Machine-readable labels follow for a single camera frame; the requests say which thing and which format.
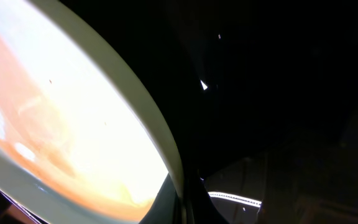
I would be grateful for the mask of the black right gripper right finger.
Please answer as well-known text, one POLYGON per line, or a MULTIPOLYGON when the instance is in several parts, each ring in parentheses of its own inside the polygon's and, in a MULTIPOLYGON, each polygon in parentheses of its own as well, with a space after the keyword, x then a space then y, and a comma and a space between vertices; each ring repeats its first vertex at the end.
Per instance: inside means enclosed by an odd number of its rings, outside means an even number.
POLYGON ((185 195, 191 223, 228 224, 213 205, 200 177, 197 174, 186 178, 185 195))

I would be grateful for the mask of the round black serving tray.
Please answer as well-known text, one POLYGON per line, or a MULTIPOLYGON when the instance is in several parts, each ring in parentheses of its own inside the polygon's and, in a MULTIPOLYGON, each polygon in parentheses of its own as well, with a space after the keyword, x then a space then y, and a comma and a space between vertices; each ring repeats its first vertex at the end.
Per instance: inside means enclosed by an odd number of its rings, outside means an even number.
POLYGON ((358 223, 358 1, 66 1, 228 223, 358 223))

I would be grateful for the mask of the light blue plate top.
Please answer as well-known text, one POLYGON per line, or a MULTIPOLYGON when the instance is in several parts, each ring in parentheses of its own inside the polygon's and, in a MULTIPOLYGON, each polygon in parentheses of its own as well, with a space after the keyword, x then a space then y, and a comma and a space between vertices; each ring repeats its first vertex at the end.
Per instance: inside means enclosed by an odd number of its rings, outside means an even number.
POLYGON ((0 191, 47 223, 139 223, 183 168, 153 98, 59 1, 0 1, 0 191))

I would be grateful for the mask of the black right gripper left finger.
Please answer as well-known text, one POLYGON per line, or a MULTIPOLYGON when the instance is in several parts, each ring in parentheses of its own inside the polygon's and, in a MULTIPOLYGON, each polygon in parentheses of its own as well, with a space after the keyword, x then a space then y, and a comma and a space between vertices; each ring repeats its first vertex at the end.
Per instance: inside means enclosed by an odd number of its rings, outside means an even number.
POLYGON ((168 174, 150 210, 139 224, 184 224, 182 201, 168 174))

